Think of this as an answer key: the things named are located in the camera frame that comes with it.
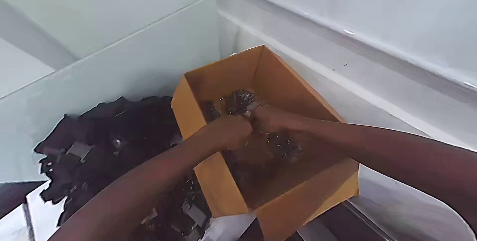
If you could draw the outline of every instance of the hand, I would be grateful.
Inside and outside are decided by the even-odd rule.
[[[299,131],[304,116],[265,104],[252,112],[254,127],[263,132],[279,132],[281,130]]]
[[[236,150],[245,144],[252,125],[243,116],[221,116],[201,128],[195,135],[217,150]]]

